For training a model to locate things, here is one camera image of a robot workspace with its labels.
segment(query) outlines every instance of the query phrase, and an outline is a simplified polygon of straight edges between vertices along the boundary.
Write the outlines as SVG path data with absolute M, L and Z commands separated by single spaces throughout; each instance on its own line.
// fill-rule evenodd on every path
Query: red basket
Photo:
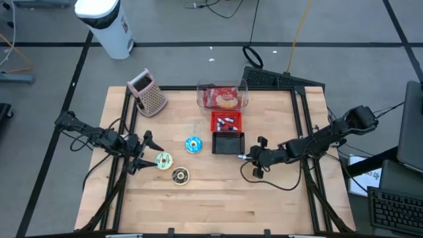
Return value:
M 235 111 L 213 111 L 211 112 L 211 120 L 210 120 L 210 130 L 211 132 L 217 132 L 217 119 L 220 118 L 225 120 L 225 118 L 233 119 L 233 123 L 225 121 L 225 125 L 221 126 L 222 130 L 228 130 L 230 126 L 234 126 L 238 128 L 237 131 L 234 132 L 242 132 L 243 131 L 243 123 L 242 123 L 242 116 L 241 112 Z

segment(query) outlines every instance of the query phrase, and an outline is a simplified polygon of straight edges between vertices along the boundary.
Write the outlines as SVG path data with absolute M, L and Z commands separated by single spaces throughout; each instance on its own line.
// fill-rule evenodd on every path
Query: toy donut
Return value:
M 188 169 L 183 167 L 176 168 L 172 172 L 172 180 L 176 185 L 185 185 L 190 180 Z
M 185 149 L 189 153 L 198 153 L 203 148 L 203 143 L 196 136 L 191 136 L 185 141 Z
M 172 158 L 172 155 L 166 152 L 163 152 L 156 156 L 155 162 L 157 164 L 158 169 L 167 170 L 172 166 L 173 158 Z

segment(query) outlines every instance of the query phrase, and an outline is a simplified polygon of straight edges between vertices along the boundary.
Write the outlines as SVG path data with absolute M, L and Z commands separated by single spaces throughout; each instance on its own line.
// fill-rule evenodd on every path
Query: trash can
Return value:
M 78 0 L 75 13 L 112 59 L 123 60 L 130 56 L 134 39 L 120 0 Z

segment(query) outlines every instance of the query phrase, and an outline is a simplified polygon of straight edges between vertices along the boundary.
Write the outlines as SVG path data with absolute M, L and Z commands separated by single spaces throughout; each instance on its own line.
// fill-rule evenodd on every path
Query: blue donut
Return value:
M 189 153 L 198 153 L 203 148 L 201 139 L 196 136 L 191 136 L 185 141 L 185 149 Z

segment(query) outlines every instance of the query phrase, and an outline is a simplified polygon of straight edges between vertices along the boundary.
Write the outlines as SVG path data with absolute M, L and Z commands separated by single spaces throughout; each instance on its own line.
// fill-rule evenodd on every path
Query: cheese grater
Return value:
M 128 88 L 135 97 L 138 111 L 144 116 L 154 116 L 167 103 L 167 97 L 161 92 L 148 69 L 128 82 Z

